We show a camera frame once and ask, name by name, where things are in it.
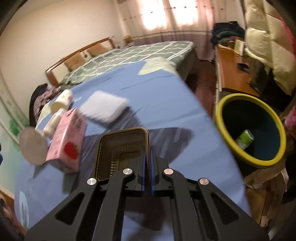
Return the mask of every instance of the white towel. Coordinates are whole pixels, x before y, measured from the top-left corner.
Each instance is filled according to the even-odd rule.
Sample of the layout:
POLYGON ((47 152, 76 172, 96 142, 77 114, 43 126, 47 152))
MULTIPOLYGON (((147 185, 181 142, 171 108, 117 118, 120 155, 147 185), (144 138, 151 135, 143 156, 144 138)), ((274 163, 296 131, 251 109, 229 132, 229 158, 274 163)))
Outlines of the white towel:
POLYGON ((118 97, 103 91, 96 91, 79 109, 86 117, 105 123, 111 123, 120 116, 128 104, 129 100, 126 98, 118 97))

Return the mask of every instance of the red strawberry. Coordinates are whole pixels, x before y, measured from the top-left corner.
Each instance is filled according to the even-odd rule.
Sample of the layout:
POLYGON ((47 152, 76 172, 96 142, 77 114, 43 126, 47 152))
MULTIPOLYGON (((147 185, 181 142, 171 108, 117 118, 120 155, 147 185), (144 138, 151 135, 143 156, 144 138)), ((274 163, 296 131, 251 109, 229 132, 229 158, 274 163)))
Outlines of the red strawberry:
POLYGON ((73 160, 76 160, 78 157, 77 149, 75 145, 72 142, 68 142, 64 147, 64 152, 67 156, 72 158, 73 160))

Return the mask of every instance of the green and white can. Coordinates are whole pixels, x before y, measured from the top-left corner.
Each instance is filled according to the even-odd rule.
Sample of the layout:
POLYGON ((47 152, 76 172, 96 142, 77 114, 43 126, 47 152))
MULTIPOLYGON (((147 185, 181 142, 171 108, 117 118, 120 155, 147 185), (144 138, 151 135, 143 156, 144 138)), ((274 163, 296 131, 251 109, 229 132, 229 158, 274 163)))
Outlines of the green and white can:
POLYGON ((254 136, 249 129, 244 130, 244 132, 235 140, 236 144, 245 150, 254 141, 254 136))

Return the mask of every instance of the silver screw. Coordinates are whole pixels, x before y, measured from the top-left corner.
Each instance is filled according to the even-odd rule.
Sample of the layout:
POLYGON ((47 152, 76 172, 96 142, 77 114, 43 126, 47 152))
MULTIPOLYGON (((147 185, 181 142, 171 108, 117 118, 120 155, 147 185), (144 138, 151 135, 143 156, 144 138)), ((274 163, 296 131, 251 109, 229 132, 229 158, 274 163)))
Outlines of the silver screw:
POLYGON ((88 180, 87 180, 87 184, 88 184, 88 185, 94 185, 94 184, 96 184, 96 179, 95 179, 95 178, 90 178, 90 179, 88 179, 88 180))
POLYGON ((167 169, 164 169, 163 171, 166 175, 172 175, 174 173, 174 170, 171 169, 171 168, 167 168, 167 169))
POLYGON ((130 168, 125 168, 122 172, 123 172, 123 174, 125 174, 125 175, 130 175, 130 174, 133 173, 133 170, 130 169, 130 168))
POLYGON ((201 184, 201 185, 208 185, 208 184, 209 184, 209 180, 206 179, 206 178, 201 178, 201 179, 200 179, 200 184, 201 184))

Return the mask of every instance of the plastic tray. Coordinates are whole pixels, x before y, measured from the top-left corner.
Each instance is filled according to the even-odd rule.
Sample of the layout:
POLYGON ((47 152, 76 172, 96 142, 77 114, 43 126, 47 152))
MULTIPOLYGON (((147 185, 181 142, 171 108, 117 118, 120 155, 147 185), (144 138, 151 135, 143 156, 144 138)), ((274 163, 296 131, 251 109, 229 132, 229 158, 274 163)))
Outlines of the plastic tray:
POLYGON ((145 146, 146 160, 149 160, 149 133, 143 127, 104 134, 99 142, 95 178, 105 180, 125 169, 130 159, 140 156, 142 146, 145 146))

